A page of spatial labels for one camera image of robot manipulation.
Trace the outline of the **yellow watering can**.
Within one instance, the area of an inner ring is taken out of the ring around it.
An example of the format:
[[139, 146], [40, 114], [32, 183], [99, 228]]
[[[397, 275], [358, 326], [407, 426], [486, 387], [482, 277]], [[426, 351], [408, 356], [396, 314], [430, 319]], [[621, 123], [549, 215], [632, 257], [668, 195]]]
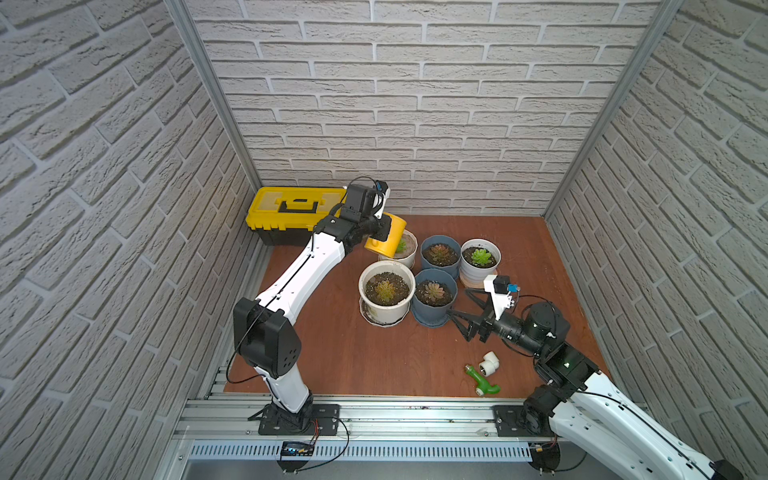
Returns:
[[365, 242], [365, 248], [386, 258], [393, 258], [406, 229], [407, 222], [396, 215], [383, 212], [378, 230]]

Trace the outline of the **large white pot succulent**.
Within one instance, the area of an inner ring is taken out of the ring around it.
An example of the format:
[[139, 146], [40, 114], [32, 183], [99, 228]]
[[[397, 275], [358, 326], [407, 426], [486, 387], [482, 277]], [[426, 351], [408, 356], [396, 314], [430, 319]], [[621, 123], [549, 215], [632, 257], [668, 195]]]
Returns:
[[415, 277], [403, 264], [391, 260], [371, 264], [358, 281], [363, 318], [382, 328], [397, 325], [409, 312], [415, 288]]

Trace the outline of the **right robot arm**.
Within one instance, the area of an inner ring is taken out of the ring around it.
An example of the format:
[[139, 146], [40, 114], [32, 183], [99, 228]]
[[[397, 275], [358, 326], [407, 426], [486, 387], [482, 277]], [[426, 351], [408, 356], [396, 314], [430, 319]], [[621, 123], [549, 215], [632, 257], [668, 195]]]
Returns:
[[566, 340], [570, 324], [550, 301], [514, 310], [516, 286], [492, 277], [467, 296], [481, 313], [450, 310], [466, 340], [498, 336], [530, 356], [543, 383], [524, 401], [518, 422], [535, 435], [549, 429], [623, 479], [741, 479], [725, 459], [712, 460], [687, 445], [635, 405], [589, 359]]

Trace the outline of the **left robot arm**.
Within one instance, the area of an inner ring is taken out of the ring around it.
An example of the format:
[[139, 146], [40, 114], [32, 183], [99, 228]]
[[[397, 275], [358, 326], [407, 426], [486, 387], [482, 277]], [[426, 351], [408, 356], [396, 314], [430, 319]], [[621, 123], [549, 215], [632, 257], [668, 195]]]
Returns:
[[304, 304], [361, 242], [392, 256], [405, 226], [405, 220], [386, 212], [359, 220], [329, 215], [317, 224], [307, 246], [278, 280], [256, 299], [244, 297], [236, 303], [234, 352], [264, 380], [283, 411], [297, 415], [311, 402], [297, 366], [302, 344], [294, 328]]

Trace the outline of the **white pipe elbow fitting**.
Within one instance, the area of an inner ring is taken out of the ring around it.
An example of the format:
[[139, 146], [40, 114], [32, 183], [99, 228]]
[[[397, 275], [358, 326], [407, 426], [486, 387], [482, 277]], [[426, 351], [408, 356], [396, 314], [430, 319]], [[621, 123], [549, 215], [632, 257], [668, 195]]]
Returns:
[[483, 360], [479, 363], [479, 369], [484, 377], [489, 377], [498, 371], [500, 367], [500, 360], [497, 355], [491, 351], [483, 356]]

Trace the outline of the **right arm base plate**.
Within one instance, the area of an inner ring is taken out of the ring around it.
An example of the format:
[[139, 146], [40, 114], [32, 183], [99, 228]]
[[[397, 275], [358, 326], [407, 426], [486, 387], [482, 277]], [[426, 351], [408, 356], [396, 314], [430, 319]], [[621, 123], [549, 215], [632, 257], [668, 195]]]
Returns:
[[551, 437], [548, 418], [524, 405], [494, 405], [491, 407], [498, 437]]

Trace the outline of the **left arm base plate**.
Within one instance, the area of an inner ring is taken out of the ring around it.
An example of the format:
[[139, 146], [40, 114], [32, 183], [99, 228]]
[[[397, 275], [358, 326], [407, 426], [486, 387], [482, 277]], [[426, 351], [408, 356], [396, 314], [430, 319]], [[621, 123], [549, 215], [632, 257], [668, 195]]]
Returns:
[[261, 412], [258, 433], [262, 436], [335, 436], [339, 427], [339, 404], [309, 404], [297, 413], [275, 403]]

